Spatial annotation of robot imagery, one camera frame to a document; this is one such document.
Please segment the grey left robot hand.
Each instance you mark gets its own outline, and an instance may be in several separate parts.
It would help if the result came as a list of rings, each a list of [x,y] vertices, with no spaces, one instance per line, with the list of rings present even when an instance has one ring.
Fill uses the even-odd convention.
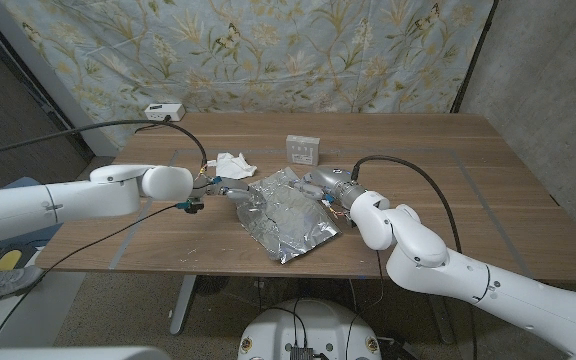
[[[239,179],[216,177],[207,186],[207,195],[227,197],[233,203],[240,205],[258,200],[259,193],[246,182]]]

